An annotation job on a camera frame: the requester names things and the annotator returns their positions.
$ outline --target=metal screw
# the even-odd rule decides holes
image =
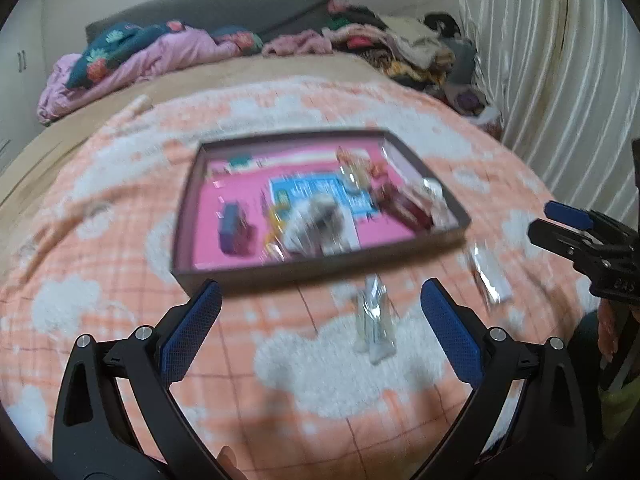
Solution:
[[[552,337],[549,340],[549,344],[551,345],[551,348],[555,350],[562,350],[564,348],[564,343],[559,337]]]
[[[91,342],[91,336],[87,334],[82,334],[78,339],[76,339],[76,344],[80,348],[84,348]]]
[[[141,326],[136,330],[136,339],[140,339],[140,341],[144,341],[145,339],[149,339],[153,330],[150,326]]]
[[[491,336],[491,339],[494,341],[504,341],[507,339],[507,333],[498,327],[489,330],[489,336]]]

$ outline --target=person's leg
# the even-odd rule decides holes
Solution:
[[[587,439],[595,451],[603,440],[602,412],[598,396],[602,354],[598,350],[598,316],[596,312],[582,318],[571,341],[569,341],[567,351],[580,386],[587,423]]]

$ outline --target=headboard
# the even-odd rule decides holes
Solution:
[[[271,41],[281,34],[295,34],[326,26],[329,0],[152,0],[86,26],[87,43],[117,22],[146,26],[182,20],[191,27],[212,32],[225,25],[241,25]]]

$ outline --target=white cabinet door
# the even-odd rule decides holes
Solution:
[[[0,30],[0,173],[44,129],[36,106],[45,83],[42,0],[19,0]]]

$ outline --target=pink quilt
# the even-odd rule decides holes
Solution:
[[[240,49],[235,43],[226,41],[216,44],[206,31],[190,28],[177,34],[161,36],[151,46],[135,53],[113,73],[86,90],[65,87],[72,68],[80,58],[80,54],[66,54],[53,66],[47,86],[40,96],[38,120],[42,124],[49,124],[135,82],[239,55]]]
[[[225,298],[185,380],[171,391],[202,441],[231,446],[249,480],[409,478],[455,420],[469,389],[424,319],[418,295],[437,276],[488,326],[515,338],[567,338],[597,301],[571,265],[532,246],[529,222],[551,198],[533,173],[445,105],[392,82],[317,78],[206,91],[150,109],[142,96],[63,168],[0,290],[0,400],[27,441],[50,455],[70,348],[81,333],[123,338],[186,300],[169,271],[180,191],[198,144],[292,128],[377,126],[410,145],[472,218],[514,289],[488,310],[462,248],[382,269],[398,354],[354,354],[364,276]],[[508,399],[490,443],[506,430]],[[130,388],[142,446],[157,454]]]

